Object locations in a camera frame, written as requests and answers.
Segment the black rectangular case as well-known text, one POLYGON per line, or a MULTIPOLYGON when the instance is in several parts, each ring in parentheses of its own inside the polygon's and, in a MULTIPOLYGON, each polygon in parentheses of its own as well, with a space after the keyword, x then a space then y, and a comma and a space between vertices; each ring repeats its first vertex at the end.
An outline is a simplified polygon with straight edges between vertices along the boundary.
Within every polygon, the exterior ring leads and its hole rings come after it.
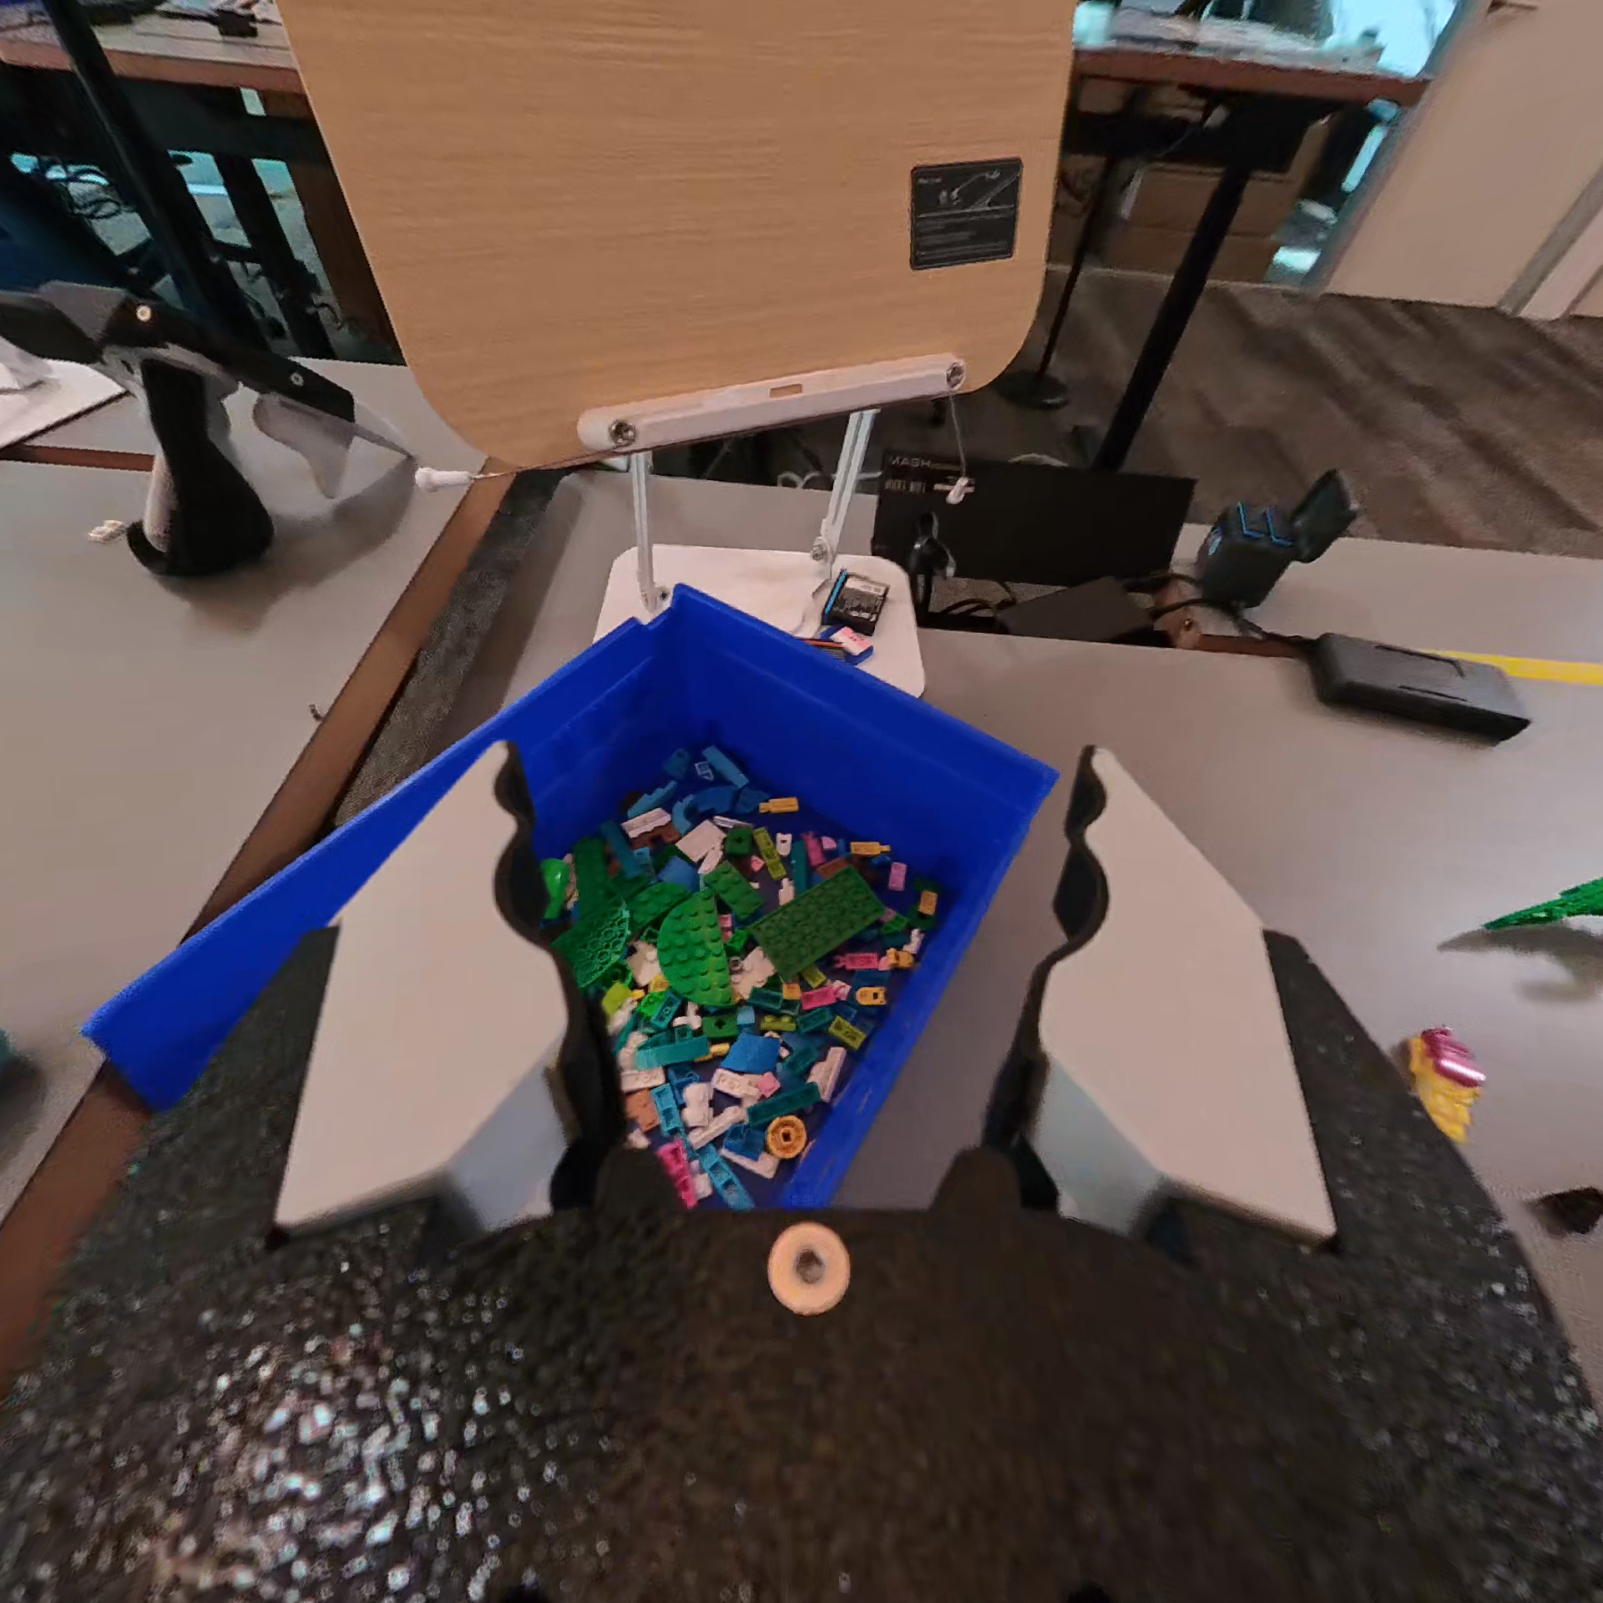
POLYGON ((1510 740, 1531 724, 1513 681, 1498 666, 1338 633, 1315 637, 1307 656, 1317 697, 1328 707, 1490 742, 1510 740))

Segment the white paper on table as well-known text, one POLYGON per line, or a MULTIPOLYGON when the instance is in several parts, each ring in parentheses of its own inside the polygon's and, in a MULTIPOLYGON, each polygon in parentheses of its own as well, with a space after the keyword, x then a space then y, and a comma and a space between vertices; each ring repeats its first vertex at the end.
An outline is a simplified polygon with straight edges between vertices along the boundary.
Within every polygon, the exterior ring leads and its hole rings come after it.
POLYGON ((2 452, 125 395, 95 368, 33 356, 2 339, 2 452))

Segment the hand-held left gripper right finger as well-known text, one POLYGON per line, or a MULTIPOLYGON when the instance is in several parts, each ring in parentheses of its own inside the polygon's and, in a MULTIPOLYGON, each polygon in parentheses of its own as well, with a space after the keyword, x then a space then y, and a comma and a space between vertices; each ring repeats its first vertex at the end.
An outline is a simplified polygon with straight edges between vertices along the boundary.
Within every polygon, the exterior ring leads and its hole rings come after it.
POLYGON ((1330 1242, 1264 925, 1108 748, 1073 769, 1052 913, 984 1116, 1027 1207, 1139 1237, 1198 1203, 1330 1242))

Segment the blue plastic bin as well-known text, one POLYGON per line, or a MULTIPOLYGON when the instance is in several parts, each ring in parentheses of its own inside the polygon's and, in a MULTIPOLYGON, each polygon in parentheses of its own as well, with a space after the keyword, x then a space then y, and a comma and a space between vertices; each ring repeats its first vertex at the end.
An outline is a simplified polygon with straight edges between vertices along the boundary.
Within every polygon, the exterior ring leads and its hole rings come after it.
POLYGON ((493 742, 532 787, 538 855, 614 816, 678 748, 717 746, 803 816, 861 826, 939 892, 933 942, 873 1030, 814 1147, 771 1202, 836 1202, 1058 771, 947 711, 684 590, 627 621, 275 872, 82 1024, 152 1112, 173 1108, 308 931, 325 927, 493 742))

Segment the cardboard box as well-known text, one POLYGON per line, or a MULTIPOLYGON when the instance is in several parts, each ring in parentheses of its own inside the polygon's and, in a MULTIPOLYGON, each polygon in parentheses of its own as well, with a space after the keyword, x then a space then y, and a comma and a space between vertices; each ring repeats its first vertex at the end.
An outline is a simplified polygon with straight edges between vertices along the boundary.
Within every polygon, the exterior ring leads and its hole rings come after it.
MULTIPOLYGON (((1299 193, 1328 138, 1330 119, 1313 122, 1282 171, 1252 171, 1212 276, 1258 282, 1270 271, 1280 228, 1291 218, 1299 193)), ((1048 239, 1048 265, 1069 269, 1104 159, 1069 154, 1062 161, 1062 189, 1048 239)), ((1151 163, 1114 189, 1112 216, 1093 239, 1095 267, 1171 274, 1190 243, 1219 179, 1219 169, 1190 159, 1151 163)))

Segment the black blue battery charger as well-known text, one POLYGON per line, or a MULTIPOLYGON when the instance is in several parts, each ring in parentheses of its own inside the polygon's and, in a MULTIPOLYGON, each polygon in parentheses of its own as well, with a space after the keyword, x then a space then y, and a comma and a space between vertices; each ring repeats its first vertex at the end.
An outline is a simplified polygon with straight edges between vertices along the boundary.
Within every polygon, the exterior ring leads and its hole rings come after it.
POLYGON ((1192 569, 1198 600, 1215 609, 1260 606, 1293 565, 1311 565, 1358 518, 1352 487, 1325 471, 1291 506, 1233 502, 1215 518, 1192 569))

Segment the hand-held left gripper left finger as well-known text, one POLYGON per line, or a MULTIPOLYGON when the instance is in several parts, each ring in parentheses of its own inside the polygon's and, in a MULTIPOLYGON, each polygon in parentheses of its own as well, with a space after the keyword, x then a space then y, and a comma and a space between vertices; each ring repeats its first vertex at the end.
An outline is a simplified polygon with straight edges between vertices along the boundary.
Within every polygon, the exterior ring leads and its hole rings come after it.
POLYGON ((483 1235, 592 1200, 625 1143, 619 1075, 540 933, 534 822, 497 740, 337 913, 277 1233, 434 1203, 483 1235))

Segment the black rectangular box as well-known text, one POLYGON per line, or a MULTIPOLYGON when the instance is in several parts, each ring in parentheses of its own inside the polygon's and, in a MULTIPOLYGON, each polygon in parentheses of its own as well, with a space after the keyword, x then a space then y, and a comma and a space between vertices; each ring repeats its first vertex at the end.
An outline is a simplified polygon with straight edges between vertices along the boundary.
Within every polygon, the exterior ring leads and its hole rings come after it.
POLYGON ((999 633, 1001 607, 1118 578, 1139 604, 1173 578, 1198 483, 1176 473, 888 452, 871 553, 904 570, 925 631, 999 633))

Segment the wooden book stand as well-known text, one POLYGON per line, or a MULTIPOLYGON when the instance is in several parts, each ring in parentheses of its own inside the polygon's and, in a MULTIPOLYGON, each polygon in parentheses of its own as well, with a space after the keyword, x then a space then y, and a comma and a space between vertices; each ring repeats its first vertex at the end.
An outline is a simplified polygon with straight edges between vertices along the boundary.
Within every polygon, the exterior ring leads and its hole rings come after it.
POLYGON ((910 584, 841 557, 878 411, 999 376, 1046 278, 1071 2, 310 2, 288 47, 430 407, 508 467, 629 457, 596 635, 674 588, 806 637, 892 588, 867 668, 919 695, 910 584), (843 415, 804 549, 656 565, 649 457, 843 415))

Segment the black tripod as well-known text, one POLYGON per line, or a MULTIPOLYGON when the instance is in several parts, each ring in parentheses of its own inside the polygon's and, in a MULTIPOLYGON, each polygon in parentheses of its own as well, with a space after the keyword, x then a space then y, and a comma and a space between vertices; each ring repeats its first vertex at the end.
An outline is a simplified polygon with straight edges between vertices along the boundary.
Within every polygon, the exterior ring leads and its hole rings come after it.
POLYGON ((90 19, 74 2, 45 2, 43 8, 111 146, 131 202, 168 265, 181 306, 214 331, 255 348, 259 329, 247 298, 222 261, 169 152, 150 138, 127 99, 90 19))

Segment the brown desk with black legs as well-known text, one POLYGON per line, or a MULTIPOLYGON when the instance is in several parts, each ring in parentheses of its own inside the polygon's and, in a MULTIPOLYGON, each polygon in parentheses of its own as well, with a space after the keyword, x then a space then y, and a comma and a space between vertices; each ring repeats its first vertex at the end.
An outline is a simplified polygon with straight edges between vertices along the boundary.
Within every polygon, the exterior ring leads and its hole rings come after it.
POLYGON ((1118 117, 1104 156, 1169 159, 1184 148, 1217 167, 1212 197, 1200 212, 1186 251, 1173 272, 1145 345, 1102 430, 1091 467, 1124 469, 1138 432, 1173 364, 1200 296, 1210 282, 1249 183, 1297 154, 1307 130, 1352 105, 1387 103, 1412 109, 1432 85, 1430 72, 1400 76, 1323 64, 1182 54, 1175 47, 1095 47, 1075 68, 1075 85, 1095 80, 1138 87, 1132 109, 1118 117))

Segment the pile of lego bricks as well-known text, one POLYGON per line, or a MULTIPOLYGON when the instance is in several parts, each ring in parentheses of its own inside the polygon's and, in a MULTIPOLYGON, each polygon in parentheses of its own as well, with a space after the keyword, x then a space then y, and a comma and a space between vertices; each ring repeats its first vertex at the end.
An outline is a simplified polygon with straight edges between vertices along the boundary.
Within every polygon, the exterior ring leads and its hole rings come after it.
POLYGON ((867 1087, 947 890, 727 748, 670 752, 561 855, 540 929, 600 1007, 627 1147, 690 1209, 771 1203, 867 1087))

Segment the spare grey black gripper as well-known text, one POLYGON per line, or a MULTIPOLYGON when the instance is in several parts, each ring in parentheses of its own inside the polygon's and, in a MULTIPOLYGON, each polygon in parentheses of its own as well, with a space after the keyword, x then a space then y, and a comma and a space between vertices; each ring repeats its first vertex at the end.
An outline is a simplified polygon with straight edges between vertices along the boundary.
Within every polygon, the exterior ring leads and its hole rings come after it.
POLYGON ((2 333, 31 356, 94 368, 142 399, 156 454, 142 518, 125 541, 158 576, 232 572, 275 541, 273 516, 236 452, 226 407, 234 391, 253 395, 255 428, 298 454, 329 500, 341 495, 356 440, 411 459, 390 420, 345 385, 156 300, 70 282, 4 292, 2 333))

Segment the yellow pink lego piece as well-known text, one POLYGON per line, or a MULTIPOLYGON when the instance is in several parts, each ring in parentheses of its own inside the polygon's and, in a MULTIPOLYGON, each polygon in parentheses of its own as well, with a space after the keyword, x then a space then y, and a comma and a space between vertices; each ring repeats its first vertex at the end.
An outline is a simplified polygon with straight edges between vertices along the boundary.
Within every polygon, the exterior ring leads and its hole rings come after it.
POLYGON ((1432 1124, 1453 1143, 1473 1128, 1486 1075, 1474 1052, 1451 1030, 1420 1030, 1406 1042, 1410 1083, 1432 1124))

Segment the black power adapter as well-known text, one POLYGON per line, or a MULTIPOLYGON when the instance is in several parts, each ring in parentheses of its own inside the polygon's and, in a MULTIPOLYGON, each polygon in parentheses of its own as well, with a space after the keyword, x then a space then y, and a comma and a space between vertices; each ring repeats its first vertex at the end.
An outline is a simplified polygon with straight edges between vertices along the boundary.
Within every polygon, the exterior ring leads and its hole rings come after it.
POLYGON ((1102 576, 1001 607, 995 629, 1013 637, 1130 644, 1149 641, 1153 623, 1118 578, 1102 576))

